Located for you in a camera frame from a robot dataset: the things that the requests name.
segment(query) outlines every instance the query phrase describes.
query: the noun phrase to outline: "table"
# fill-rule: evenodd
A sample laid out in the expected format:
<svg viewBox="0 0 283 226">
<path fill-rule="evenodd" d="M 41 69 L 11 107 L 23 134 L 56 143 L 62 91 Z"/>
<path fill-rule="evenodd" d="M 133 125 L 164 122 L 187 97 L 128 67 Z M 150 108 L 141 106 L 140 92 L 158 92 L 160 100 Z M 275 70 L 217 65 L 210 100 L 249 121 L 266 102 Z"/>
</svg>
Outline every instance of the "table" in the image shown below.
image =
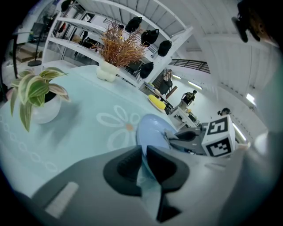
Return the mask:
<svg viewBox="0 0 283 226">
<path fill-rule="evenodd" d="M 14 117 L 9 102 L 0 109 L 0 164 L 14 189 L 32 196 L 79 160 L 136 145 L 137 125 L 148 113 L 172 125 L 144 93 L 121 78 L 113 83 L 98 79 L 97 68 L 71 68 L 67 76 L 54 79 L 68 91 L 71 102 L 62 102 L 53 121 L 32 122 L 29 133 L 20 122 L 17 104 Z"/>
<path fill-rule="evenodd" d="M 196 127 L 194 122 L 185 114 L 185 112 L 180 107 L 178 107 L 171 115 L 169 115 L 169 117 L 172 119 L 174 118 L 174 116 L 181 116 L 183 120 L 183 123 L 180 126 L 176 127 L 177 131 L 179 131 L 185 125 L 189 127 Z"/>
</svg>

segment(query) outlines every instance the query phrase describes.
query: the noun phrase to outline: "white flower pot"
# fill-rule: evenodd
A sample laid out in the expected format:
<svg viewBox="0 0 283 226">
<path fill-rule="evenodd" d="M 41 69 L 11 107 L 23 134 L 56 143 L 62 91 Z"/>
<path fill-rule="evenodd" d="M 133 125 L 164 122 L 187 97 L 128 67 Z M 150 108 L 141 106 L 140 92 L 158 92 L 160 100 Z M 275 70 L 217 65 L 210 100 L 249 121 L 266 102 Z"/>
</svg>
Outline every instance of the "white flower pot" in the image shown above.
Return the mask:
<svg viewBox="0 0 283 226">
<path fill-rule="evenodd" d="M 96 71 L 97 77 L 101 80 L 113 82 L 118 74 L 118 68 L 110 63 L 103 61 L 99 64 Z"/>
<path fill-rule="evenodd" d="M 61 98 L 56 95 L 53 99 L 44 104 L 43 107 L 32 108 L 31 120 L 38 124 L 52 121 L 59 113 L 61 108 Z"/>
</svg>

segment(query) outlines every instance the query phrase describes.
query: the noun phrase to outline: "railing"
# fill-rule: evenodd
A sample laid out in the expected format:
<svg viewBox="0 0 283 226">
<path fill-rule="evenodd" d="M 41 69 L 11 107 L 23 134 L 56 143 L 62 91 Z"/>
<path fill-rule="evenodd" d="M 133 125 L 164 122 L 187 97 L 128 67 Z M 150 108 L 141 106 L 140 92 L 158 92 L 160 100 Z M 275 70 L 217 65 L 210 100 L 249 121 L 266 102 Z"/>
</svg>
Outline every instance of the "railing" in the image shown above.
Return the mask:
<svg viewBox="0 0 283 226">
<path fill-rule="evenodd" d="M 107 23 L 107 24 L 111 25 L 111 20 L 105 19 L 105 20 L 104 20 L 104 23 Z M 140 43 L 142 43 L 142 40 L 141 40 L 140 37 L 138 37 L 138 41 L 139 41 Z M 157 49 L 155 46 L 153 46 L 153 45 L 150 45 L 150 46 L 147 47 L 147 48 L 148 48 L 149 51 L 151 51 L 152 53 L 155 53 L 155 52 L 158 50 L 158 49 Z"/>
<path fill-rule="evenodd" d="M 173 59 L 169 63 L 169 65 L 179 66 L 179 67 L 184 67 L 184 68 L 191 68 L 191 69 L 199 70 L 199 71 L 210 74 L 210 70 L 207 65 L 207 62 L 204 62 L 204 61 Z"/>
</svg>

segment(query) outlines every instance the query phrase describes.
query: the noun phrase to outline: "ceiling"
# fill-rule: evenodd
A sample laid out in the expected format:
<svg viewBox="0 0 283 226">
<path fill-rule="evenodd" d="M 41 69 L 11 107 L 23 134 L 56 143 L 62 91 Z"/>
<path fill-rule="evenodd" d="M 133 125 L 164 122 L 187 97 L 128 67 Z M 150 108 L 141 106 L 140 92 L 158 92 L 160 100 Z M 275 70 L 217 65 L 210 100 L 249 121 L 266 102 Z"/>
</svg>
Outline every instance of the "ceiling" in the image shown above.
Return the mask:
<svg viewBox="0 0 283 226">
<path fill-rule="evenodd" d="M 265 125 L 252 112 L 246 100 L 247 93 L 255 97 L 273 76 L 280 61 L 278 48 L 265 42 L 256 42 L 249 35 L 248 43 L 238 37 L 231 22 L 237 16 L 237 0 L 78 0 L 90 12 L 113 18 L 123 24 L 136 15 L 143 16 L 141 27 L 163 30 L 155 45 L 172 38 L 188 26 L 194 35 L 179 50 L 201 49 L 210 68 L 210 79 L 202 84 L 204 89 L 219 101 L 231 106 L 239 124 L 253 135 L 258 135 Z"/>
</svg>

